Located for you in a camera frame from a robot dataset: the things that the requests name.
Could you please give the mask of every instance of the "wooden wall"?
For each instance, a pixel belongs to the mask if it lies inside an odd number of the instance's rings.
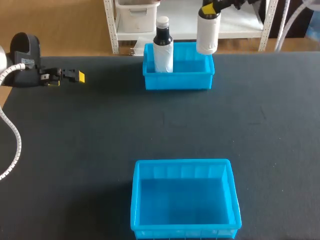
[[[112,53],[103,0],[0,0],[0,45],[18,32],[36,35],[43,56]]]

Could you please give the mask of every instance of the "white cable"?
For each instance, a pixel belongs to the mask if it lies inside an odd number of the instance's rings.
[[[296,20],[296,18],[298,17],[298,15],[308,6],[310,5],[314,0],[306,0],[305,2],[303,2],[292,14],[292,16],[289,18],[289,21],[286,23],[283,33],[280,37],[280,41],[279,44],[276,48],[276,52],[280,52],[282,45],[284,44],[285,38],[288,34],[289,29],[291,28],[292,24],[294,23],[294,21]]]
[[[285,0],[282,19],[281,19],[280,28],[279,28],[279,33],[278,33],[278,37],[276,39],[274,50],[277,50],[280,38],[281,38],[282,33],[284,31],[285,24],[286,24],[286,19],[287,19],[287,15],[288,15],[289,6],[290,6],[290,0]]]
[[[24,63],[19,63],[19,64],[13,65],[13,66],[7,68],[6,70],[4,70],[4,72],[1,73],[1,75],[0,75],[0,86],[3,83],[3,81],[5,80],[6,76],[8,76],[11,72],[17,71],[17,70],[24,70],[24,69],[26,69],[26,65]],[[19,133],[18,129],[9,120],[9,118],[7,118],[7,116],[5,115],[4,111],[2,111],[1,107],[0,107],[0,117],[11,128],[11,130],[13,131],[13,133],[15,135],[15,138],[16,138],[16,152],[15,152],[14,159],[13,159],[12,163],[10,164],[10,166],[7,168],[7,170],[5,170],[4,173],[2,173],[0,175],[0,181],[1,181],[6,176],[8,176],[8,174],[16,166],[16,164],[17,164],[17,162],[19,160],[20,154],[21,154],[22,142],[21,142],[21,136],[20,136],[20,133]]]

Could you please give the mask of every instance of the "white storage box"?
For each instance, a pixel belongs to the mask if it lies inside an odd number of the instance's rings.
[[[115,0],[123,30],[126,33],[155,31],[159,4],[153,0]]]

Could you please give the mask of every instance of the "blue storage crate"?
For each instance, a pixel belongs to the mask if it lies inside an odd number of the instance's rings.
[[[197,53],[195,42],[175,42],[173,72],[155,72],[152,43],[144,46],[143,75],[147,90],[211,89],[215,74],[212,55]]]
[[[131,229],[137,239],[234,238],[239,228],[229,160],[136,162]]]

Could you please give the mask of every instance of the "metal shelf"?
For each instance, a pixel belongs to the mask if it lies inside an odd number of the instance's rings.
[[[108,20],[110,30],[110,13],[112,6],[111,0],[104,0],[105,12]],[[247,2],[240,10],[231,6],[221,12],[221,25],[219,38],[220,39],[241,39],[241,38],[262,38],[263,42],[260,43],[260,51],[263,51],[268,40],[271,23],[273,20],[274,9],[277,6],[278,0],[267,0],[269,14],[266,13],[265,26],[262,24],[260,17],[257,15],[253,5]],[[202,5],[202,0],[163,0],[157,8],[158,16],[167,16],[170,19],[170,35],[175,40],[195,40],[197,38],[197,18],[198,11]],[[112,50],[114,53],[118,52],[117,41],[134,41],[139,37],[152,39],[155,32],[142,32],[142,33],[127,33],[123,31],[121,16],[118,14],[116,20],[113,21],[116,34],[112,31],[110,36],[113,36]]]

